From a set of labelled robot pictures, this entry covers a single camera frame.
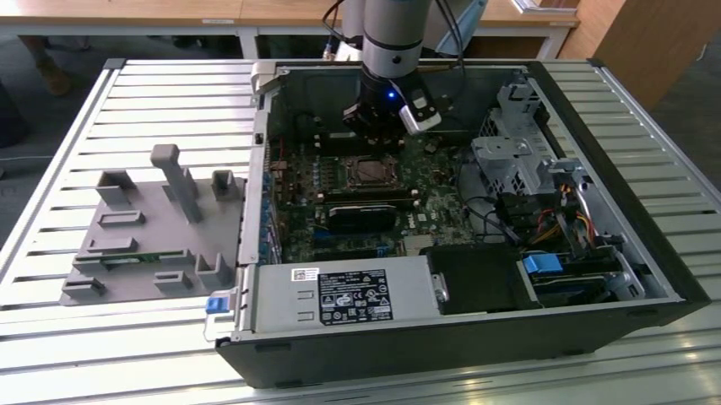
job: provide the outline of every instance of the table leg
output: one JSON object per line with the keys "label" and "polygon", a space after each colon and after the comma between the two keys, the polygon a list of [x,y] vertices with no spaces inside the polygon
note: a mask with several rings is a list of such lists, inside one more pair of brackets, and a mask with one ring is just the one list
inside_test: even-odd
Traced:
{"label": "table leg", "polygon": [[570,29],[564,27],[552,30],[552,34],[545,38],[541,45],[538,59],[556,59],[558,57],[569,31]]}
{"label": "table leg", "polygon": [[243,59],[258,59],[258,28],[257,27],[241,27],[238,29],[238,38],[241,40],[241,49],[243,52]]}

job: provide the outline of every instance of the silver metal sheet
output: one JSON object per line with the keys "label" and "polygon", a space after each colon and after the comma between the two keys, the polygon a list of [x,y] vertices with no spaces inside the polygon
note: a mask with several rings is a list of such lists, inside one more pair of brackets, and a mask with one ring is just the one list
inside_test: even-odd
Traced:
{"label": "silver metal sheet", "polygon": [[215,86],[126,86],[114,87],[108,97],[172,97],[188,95],[253,95],[247,84]]}
{"label": "silver metal sheet", "polygon": [[202,65],[126,65],[120,70],[120,75],[128,74],[238,74],[250,73],[250,64],[215,64]]}
{"label": "silver metal sheet", "polygon": [[610,91],[577,91],[566,94],[566,98],[572,103],[581,102],[618,102],[618,97]]}
{"label": "silver metal sheet", "polygon": [[102,111],[96,123],[253,120],[253,116],[254,111],[250,108]]}
{"label": "silver metal sheet", "polygon": [[108,99],[104,110],[160,110],[167,108],[208,108],[250,106],[250,96],[140,97]]}
{"label": "silver metal sheet", "polygon": [[183,84],[250,84],[247,74],[175,74],[167,76],[120,76],[118,86],[155,86]]}
{"label": "silver metal sheet", "polygon": [[211,135],[251,133],[253,121],[158,122],[95,125],[88,138],[158,137],[162,135]]}
{"label": "silver metal sheet", "polygon": [[[206,65],[204,70],[191,69],[200,65]],[[98,86],[99,98],[247,95],[247,74],[202,73],[208,72],[208,66],[227,72],[235,65],[250,66],[237,60],[128,61],[126,69],[183,66],[191,70],[119,76]],[[620,90],[604,83],[585,62],[552,62],[548,66],[564,80],[558,85],[576,105],[618,104],[609,95],[621,94]],[[114,76],[118,72],[104,72],[106,81]],[[194,118],[186,120],[187,111],[225,110],[194,105],[188,110],[162,112],[163,119],[154,119],[158,111],[102,111],[100,105],[103,102],[90,103],[82,113],[68,135],[68,153],[54,168],[56,175],[48,177],[43,193],[34,197],[35,205],[22,219],[26,225],[19,224],[27,227],[27,237],[18,249],[6,247],[0,253],[0,262],[11,257],[0,283],[0,403],[557,404],[596,397],[605,402],[668,403],[721,392],[719,302],[666,327],[634,332],[596,354],[345,381],[291,391],[257,391],[245,386],[202,338],[203,297],[58,306],[62,280],[99,199],[91,188],[103,168],[130,167],[135,181],[160,179],[159,170],[147,162],[148,147],[155,141],[171,140],[192,149],[182,153],[182,164],[192,166],[194,177],[207,178],[215,169],[231,169],[246,176],[249,170],[253,116],[192,113]],[[174,108],[164,106],[159,111]],[[139,119],[126,116],[116,122],[118,116],[106,114],[119,112],[139,112]],[[712,298],[721,300],[717,200],[709,198],[673,148],[660,142],[660,134],[650,126],[641,127],[629,111],[585,113],[582,117],[682,260]],[[42,389],[28,388],[39,381]]]}

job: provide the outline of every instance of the red wire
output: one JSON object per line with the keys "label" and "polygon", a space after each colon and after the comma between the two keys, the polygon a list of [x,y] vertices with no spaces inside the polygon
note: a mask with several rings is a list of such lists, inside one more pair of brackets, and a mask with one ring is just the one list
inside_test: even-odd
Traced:
{"label": "red wire", "polygon": [[537,233],[541,233],[541,227],[544,226],[544,217],[548,213],[553,213],[553,210],[550,208],[541,211],[541,214],[538,215],[538,229]]}

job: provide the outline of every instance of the blue tab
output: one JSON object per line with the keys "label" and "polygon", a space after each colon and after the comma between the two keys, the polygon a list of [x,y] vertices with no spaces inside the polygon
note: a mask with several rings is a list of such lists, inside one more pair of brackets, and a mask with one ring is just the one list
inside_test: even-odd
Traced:
{"label": "blue tab", "polygon": [[553,253],[530,255],[522,260],[526,272],[532,273],[558,273],[564,271],[560,258]]}
{"label": "blue tab", "polygon": [[210,297],[206,303],[206,314],[225,314],[230,312],[229,297]]}

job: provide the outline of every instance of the metal workbench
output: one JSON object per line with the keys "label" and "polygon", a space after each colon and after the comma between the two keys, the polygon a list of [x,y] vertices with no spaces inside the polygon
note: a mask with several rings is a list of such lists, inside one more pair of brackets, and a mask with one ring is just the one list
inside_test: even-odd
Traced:
{"label": "metal workbench", "polygon": [[[590,355],[254,390],[203,338],[203,297],[56,304],[99,200],[100,170],[160,180],[150,150],[176,143],[196,179],[219,168],[247,173],[251,62],[128,61],[102,72],[0,252],[0,403],[606,404],[720,396],[721,198],[605,69],[586,62],[545,65],[711,306]],[[573,155],[572,144],[561,145]]]}

